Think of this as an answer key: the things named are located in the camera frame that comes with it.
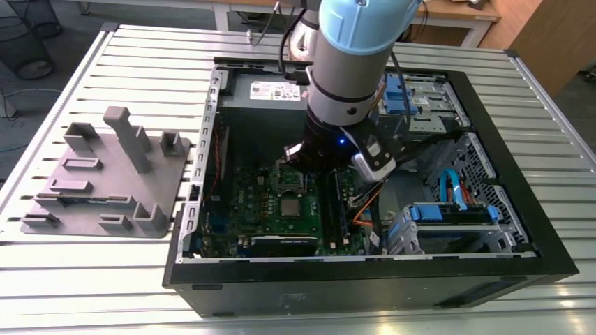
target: metal workbench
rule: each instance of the metal workbench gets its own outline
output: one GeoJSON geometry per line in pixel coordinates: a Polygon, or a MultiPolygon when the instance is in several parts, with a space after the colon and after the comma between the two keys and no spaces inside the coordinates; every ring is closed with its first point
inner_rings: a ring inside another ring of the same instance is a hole
{"type": "MultiPolygon", "coordinates": [[[[19,218],[67,149],[71,122],[91,122],[108,132],[101,114],[123,105],[148,135],[176,130],[196,144],[213,56],[273,59],[279,44],[279,36],[252,47],[244,33],[188,29],[123,25],[100,32],[0,190],[0,332],[593,334],[595,156],[525,66],[496,50],[395,48],[404,67],[467,72],[581,272],[559,284],[468,310],[201,320],[161,287],[169,235],[147,240],[20,233],[19,218]]],[[[181,182],[180,196],[187,187],[181,182]]]]}

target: floor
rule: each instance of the floor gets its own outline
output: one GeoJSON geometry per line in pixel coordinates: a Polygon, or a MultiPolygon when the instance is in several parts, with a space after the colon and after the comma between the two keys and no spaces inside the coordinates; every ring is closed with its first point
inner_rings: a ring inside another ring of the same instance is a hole
{"type": "MultiPolygon", "coordinates": [[[[91,5],[91,15],[83,16],[73,2],[52,1],[52,5],[64,30],[59,36],[45,40],[45,46],[55,60],[55,71],[44,79],[23,81],[16,79],[0,64],[0,88],[7,94],[31,88],[61,90],[104,22],[215,29],[215,18],[208,10],[95,3],[91,5]]],[[[3,1],[0,17],[9,15],[13,15],[13,12],[3,1]]],[[[253,29],[259,29],[263,27],[263,22],[256,21],[252,26],[253,29]]],[[[272,27],[273,33],[281,32],[281,21],[273,22],[272,27]]],[[[231,14],[231,30],[245,31],[247,29],[248,26],[241,23],[240,17],[231,14]]],[[[31,141],[56,98],[55,92],[29,91],[8,99],[19,109],[20,117],[13,122],[0,118],[0,187],[24,148],[4,150],[23,146],[31,141]]],[[[596,129],[596,84],[583,82],[580,77],[575,78],[555,100],[592,150],[596,151],[596,132],[593,131],[596,129]]]]}

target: sticker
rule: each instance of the sticker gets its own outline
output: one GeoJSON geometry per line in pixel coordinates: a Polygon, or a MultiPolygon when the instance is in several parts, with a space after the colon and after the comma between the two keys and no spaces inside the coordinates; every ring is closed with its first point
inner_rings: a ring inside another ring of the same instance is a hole
{"type": "Polygon", "coordinates": [[[375,232],[371,232],[371,242],[372,244],[376,245],[376,247],[379,247],[379,242],[381,241],[381,239],[379,239],[379,236],[375,232]]]}
{"type": "Polygon", "coordinates": [[[415,105],[428,105],[428,99],[427,98],[412,98],[415,105]]]}
{"type": "Polygon", "coordinates": [[[372,143],[372,145],[368,146],[367,149],[369,150],[369,154],[372,157],[375,157],[376,155],[379,155],[381,153],[381,146],[376,142],[372,143]]]}
{"type": "Polygon", "coordinates": [[[475,16],[475,20],[487,20],[487,21],[495,21],[496,18],[491,16],[475,16]]]}
{"type": "Polygon", "coordinates": [[[300,101],[300,86],[289,82],[253,82],[251,100],[300,101]]]}

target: black cable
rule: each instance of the black cable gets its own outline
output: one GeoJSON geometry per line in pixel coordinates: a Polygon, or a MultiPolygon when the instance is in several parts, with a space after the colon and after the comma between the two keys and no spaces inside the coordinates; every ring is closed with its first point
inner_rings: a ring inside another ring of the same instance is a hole
{"type": "Polygon", "coordinates": [[[8,108],[7,108],[7,95],[4,94],[4,89],[0,88],[0,94],[1,94],[1,108],[4,109],[4,117],[7,118],[7,120],[9,122],[13,122],[19,119],[19,112],[15,112],[15,114],[12,115],[12,117],[8,116],[8,108]]]}
{"type": "Polygon", "coordinates": [[[383,224],[381,224],[381,211],[379,209],[379,198],[380,196],[373,199],[369,205],[369,211],[371,211],[371,221],[372,221],[372,233],[376,234],[377,237],[377,243],[379,246],[372,242],[375,237],[369,239],[369,254],[371,255],[381,255],[383,250],[383,224]]]}
{"type": "Polygon", "coordinates": [[[412,115],[409,115],[408,88],[407,88],[405,80],[403,79],[403,72],[401,72],[400,62],[397,61],[397,57],[395,56],[393,50],[391,51],[391,60],[393,62],[395,69],[397,71],[397,76],[400,77],[400,85],[401,85],[401,93],[403,93],[403,104],[405,105],[405,108],[407,108],[407,130],[405,130],[405,133],[404,133],[404,135],[407,135],[408,132],[409,132],[409,124],[412,123],[412,115]]]}
{"type": "Polygon", "coordinates": [[[253,43],[252,38],[248,39],[248,41],[253,47],[256,47],[259,44],[261,44],[263,37],[267,35],[267,30],[269,30],[271,22],[273,21],[273,17],[276,16],[277,9],[280,10],[280,14],[281,14],[280,3],[277,3],[276,7],[273,7],[273,12],[271,13],[269,20],[267,21],[267,24],[264,25],[263,32],[261,32],[261,35],[259,36],[257,42],[253,43]]]}
{"type": "Polygon", "coordinates": [[[295,21],[293,21],[292,24],[289,25],[289,27],[288,27],[288,29],[285,30],[285,33],[283,34],[283,37],[281,37],[280,54],[277,55],[277,56],[279,56],[279,59],[277,59],[277,65],[279,65],[279,67],[280,67],[280,72],[281,72],[284,75],[288,74],[288,73],[285,72],[285,64],[283,63],[283,50],[284,50],[284,48],[285,48],[285,42],[288,41],[289,34],[293,32],[296,26],[299,25],[299,22],[300,22],[300,20],[301,20],[301,18],[303,18],[303,16],[304,16],[307,10],[308,10],[308,9],[303,9],[301,12],[300,12],[300,14],[297,14],[297,17],[296,17],[295,21]]]}
{"type": "MultiPolygon", "coordinates": [[[[427,29],[427,25],[428,25],[428,5],[427,5],[425,1],[421,2],[421,6],[424,8],[424,14],[421,16],[421,22],[420,22],[419,28],[416,29],[416,34],[412,37],[408,38],[409,42],[413,42],[420,37],[420,35],[424,33],[424,30],[427,29]]],[[[409,28],[408,35],[411,35],[411,34],[413,34],[412,26],[409,28]]]]}

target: motherboard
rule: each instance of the motherboard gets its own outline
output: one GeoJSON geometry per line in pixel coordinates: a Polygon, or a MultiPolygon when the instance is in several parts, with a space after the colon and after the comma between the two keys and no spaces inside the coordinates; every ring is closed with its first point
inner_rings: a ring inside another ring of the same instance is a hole
{"type": "MultiPolygon", "coordinates": [[[[348,207],[355,194],[356,171],[336,172],[337,195],[348,207]]],[[[316,180],[284,160],[259,168],[236,167],[225,217],[209,214],[211,242],[203,251],[212,257],[292,257],[363,255],[363,228],[345,226],[343,243],[327,239],[316,180]]]]}

